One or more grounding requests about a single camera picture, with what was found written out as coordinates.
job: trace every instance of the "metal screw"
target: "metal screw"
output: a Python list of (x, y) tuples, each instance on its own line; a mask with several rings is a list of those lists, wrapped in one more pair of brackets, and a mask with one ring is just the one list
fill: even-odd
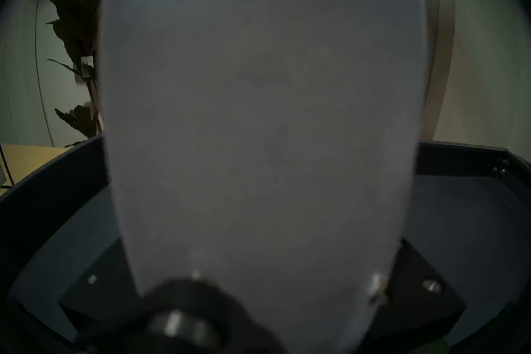
[(436, 280), (433, 280), (433, 279), (424, 280), (422, 282), (422, 287), (427, 292), (432, 292), (434, 294), (440, 294), (441, 291), (442, 291), (442, 287), (439, 284), (439, 282), (437, 282)]
[(369, 287), (369, 304), (376, 305), (380, 303), (381, 305), (387, 304), (389, 297), (386, 293), (388, 282), (385, 277), (381, 274), (375, 273), (372, 276), (372, 282)]

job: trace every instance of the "gray plastic cover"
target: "gray plastic cover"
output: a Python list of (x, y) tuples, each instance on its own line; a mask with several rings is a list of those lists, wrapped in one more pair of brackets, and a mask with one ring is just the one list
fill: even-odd
[(354, 347), (392, 268), (423, 0), (104, 0), (114, 203), (140, 293), (194, 270), (291, 353)]

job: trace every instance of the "beige wall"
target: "beige wall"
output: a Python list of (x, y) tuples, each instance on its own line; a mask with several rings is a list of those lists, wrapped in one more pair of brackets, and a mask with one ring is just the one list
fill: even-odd
[(454, 0), (451, 64), (433, 139), (531, 160), (531, 25), (518, 0)]

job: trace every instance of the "potted plant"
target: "potted plant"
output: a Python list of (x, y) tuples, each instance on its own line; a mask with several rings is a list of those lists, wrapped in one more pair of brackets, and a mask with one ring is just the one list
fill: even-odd
[(55, 109), (68, 125), (90, 138), (102, 132), (101, 103), (98, 92), (97, 34), (98, 10), (101, 0), (50, 0), (57, 10), (59, 19), (50, 21), (55, 34), (63, 41), (65, 50), (72, 60), (72, 67), (48, 58), (72, 71), (76, 81), (86, 85), (89, 106), (76, 106), (69, 112)]

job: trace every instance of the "white wall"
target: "white wall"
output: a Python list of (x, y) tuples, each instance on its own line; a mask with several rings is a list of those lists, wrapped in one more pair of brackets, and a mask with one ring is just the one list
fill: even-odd
[[(2, 135), (2, 142), (50, 146), (35, 63), (35, 11), (37, 0), (8, 0), (2, 14), (4, 48), (3, 71), (5, 93), (11, 115), (2, 122), (12, 121), (16, 141), (10, 133)], [(10, 129), (9, 124), (2, 131)]]
[(90, 95), (84, 84), (76, 84), (73, 73), (47, 60), (52, 58), (72, 67), (72, 60), (66, 53), (63, 42), (55, 35), (53, 27), (46, 25), (57, 18), (55, 6), (50, 0), (38, 0), (35, 52), (41, 95), (51, 140), (55, 147), (64, 147), (83, 141), (86, 137), (62, 121), (55, 108), (63, 112), (69, 111), (90, 101)]
[(531, 160), (531, 25), (518, 0), (455, 0), (453, 52), (434, 139)]

